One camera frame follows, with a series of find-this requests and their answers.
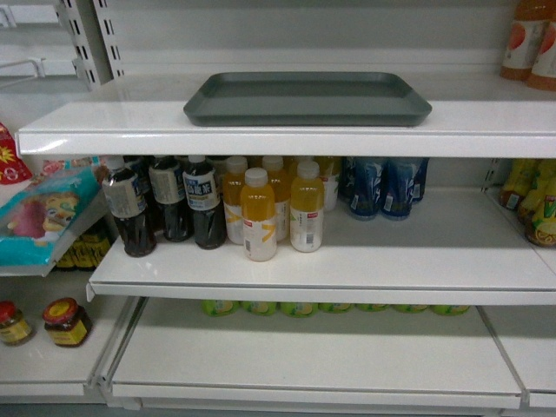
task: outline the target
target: gray plastic tray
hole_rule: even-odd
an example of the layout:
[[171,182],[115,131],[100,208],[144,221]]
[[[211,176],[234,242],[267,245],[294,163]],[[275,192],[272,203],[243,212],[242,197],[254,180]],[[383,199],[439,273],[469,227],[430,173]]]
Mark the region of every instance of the gray plastic tray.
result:
[[197,126],[416,126],[431,105],[384,72],[229,72],[183,107]]

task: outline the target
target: jar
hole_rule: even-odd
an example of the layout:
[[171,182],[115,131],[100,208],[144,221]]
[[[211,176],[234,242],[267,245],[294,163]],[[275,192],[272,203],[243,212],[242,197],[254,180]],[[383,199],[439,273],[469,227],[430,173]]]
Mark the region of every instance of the jar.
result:
[[20,345],[34,334],[33,327],[27,323],[23,313],[13,302],[0,301],[0,340],[5,345]]
[[69,297],[51,302],[44,309],[43,319],[44,330],[57,346],[63,348],[81,346],[93,328],[85,309]]

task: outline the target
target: bottle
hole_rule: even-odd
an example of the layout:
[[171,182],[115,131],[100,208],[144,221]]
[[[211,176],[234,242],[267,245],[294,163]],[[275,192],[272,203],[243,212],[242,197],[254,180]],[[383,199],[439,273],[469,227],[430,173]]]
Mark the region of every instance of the bottle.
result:
[[215,169],[203,155],[190,155],[183,173],[188,205],[193,213],[195,243],[203,249],[219,248],[226,241],[224,204],[216,187]]
[[228,172],[226,172],[222,180],[226,231],[230,241],[236,245],[242,245],[243,218],[241,194],[245,185],[247,158],[245,156],[231,156],[226,160],[226,170]]
[[338,199],[341,156],[316,156],[314,160],[319,164],[324,185],[324,211],[334,210]]
[[193,217],[185,198],[182,166],[173,156],[157,156],[149,178],[162,211],[164,237],[169,242],[185,241],[193,235]]
[[150,184],[149,179],[149,159],[147,156],[124,156],[123,160],[126,166],[137,174],[139,179],[139,186],[141,192],[147,202],[147,215],[150,219],[150,224],[155,232],[162,230],[164,227],[164,220],[162,219],[162,211],[158,204],[156,204],[155,194]]
[[529,77],[553,11],[553,0],[521,0],[518,3],[500,76],[519,81]]
[[268,182],[275,192],[276,241],[281,242],[289,235],[289,200],[291,184],[288,173],[283,168],[281,156],[264,156],[262,167],[267,170]]
[[527,78],[527,87],[556,91],[556,13],[553,14],[545,37],[540,45],[539,54]]
[[319,164],[301,162],[292,183],[289,239],[300,252],[314,252],[322,244],[324,223],[324,186]]
[[122,237],[123,248],[130,256],[148,255],[156,247],[156,238],[139,178],[126,168],[121,156],[109,157],[106,167],[109,174],[103,180],[103,191]]
[[242,190],[243,251],[253,261],[268,261],[276,253],[275,193],[267,171],[245,171]]

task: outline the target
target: snack package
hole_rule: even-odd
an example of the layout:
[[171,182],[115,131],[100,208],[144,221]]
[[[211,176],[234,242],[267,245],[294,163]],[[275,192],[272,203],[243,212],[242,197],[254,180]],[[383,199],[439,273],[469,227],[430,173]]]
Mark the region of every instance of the snack package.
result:
[[0,184],[11,185],[29,180],[33,175],[17,157],[16,142],[0,123]]
[[0,208],[0,266],[46,265],[100,186],[91,167],[38,176]]

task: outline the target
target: bottle label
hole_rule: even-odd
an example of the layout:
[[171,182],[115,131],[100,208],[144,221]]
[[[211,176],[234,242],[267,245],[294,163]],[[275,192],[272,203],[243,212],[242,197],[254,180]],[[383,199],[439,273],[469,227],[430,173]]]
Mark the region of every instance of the bottle label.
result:
[[275,203],[276,240],[283,241],[289,234],[289,199]]
[[533,73],[537,76],[556,77],[556,23],[552,22],[546,30],[545,38],[540,45]]
[[266,261],[276,253],[276,219],[263,222],[243,220],[245,255],[255,261]]
[[502,66],[515,70],[532,68],[546,26],[546,20],[513,21]]
[[230,206],[224,203],[224,215],[226,216],[226,231],[229,240],[236,245],[243,244],[243,217],[242,206]]
[[1,328],[0,329],[0,339],[2,339],[6,343],[15,343],[22,339],[25,339],[28,335],[30,335],[32,329],[27,321],[20,320],[19,322],[15,323],[8,328]]
[[324,210],[306,212],[290,208],[290,239],[294,248],[312,251],[322,243]]
[[129,219],[140,215],[147,207],[139,187],[137,175],[120,182],[103,182],[103,191],[110,212],[118,219]]
[[322,176],[321,180],[322,184],[324,185],[324,211],[334,210],[338,197],[338,185],[340,183],[340,176]]
[[155,200],[161,204],[176,204],[185,198],[182,169],[149,169]]
[[220,194],[216,188],[215,172],[205,175],[183,174],[188,197],[188,205],[196,211],[211,210],[220,203]]

